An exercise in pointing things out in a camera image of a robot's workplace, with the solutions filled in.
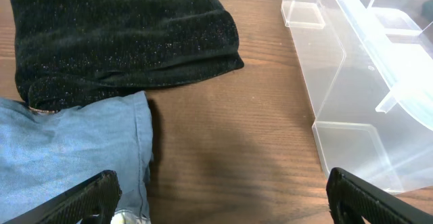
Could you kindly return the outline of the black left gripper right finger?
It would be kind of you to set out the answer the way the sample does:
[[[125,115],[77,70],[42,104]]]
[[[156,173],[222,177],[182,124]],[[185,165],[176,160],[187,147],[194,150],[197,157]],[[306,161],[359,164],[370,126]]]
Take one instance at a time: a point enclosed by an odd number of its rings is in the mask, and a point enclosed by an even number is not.
[[[338,167],[329,174],[326,192],[330,214],[337,224],[432,222],[432,215]]]

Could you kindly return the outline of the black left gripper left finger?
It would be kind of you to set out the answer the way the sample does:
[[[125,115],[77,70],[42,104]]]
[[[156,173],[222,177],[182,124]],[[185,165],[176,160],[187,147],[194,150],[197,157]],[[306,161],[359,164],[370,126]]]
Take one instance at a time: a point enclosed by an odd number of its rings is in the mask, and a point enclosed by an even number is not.
[[[110,224],[122,195],[115,171],[102,171],[5,224]]]

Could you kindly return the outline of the light blue denim garment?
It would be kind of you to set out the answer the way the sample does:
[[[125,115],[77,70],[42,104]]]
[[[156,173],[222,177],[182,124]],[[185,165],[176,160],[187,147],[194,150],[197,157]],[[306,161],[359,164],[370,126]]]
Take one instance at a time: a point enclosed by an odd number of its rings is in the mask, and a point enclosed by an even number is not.
[[[144,92],[55,114],[1,100],[1,220],[13,219],[111,170],[122,196],[116,219],[149,223],[152,115]]]

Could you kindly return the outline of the black sparkly knit garment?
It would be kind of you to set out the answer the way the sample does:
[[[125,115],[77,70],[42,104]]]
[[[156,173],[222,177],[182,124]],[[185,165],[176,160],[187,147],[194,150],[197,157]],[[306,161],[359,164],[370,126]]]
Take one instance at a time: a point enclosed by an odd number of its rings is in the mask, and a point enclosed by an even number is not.
[[[219,0],[10,0],[16,87],[32,109],[86,106],[240,69]]]

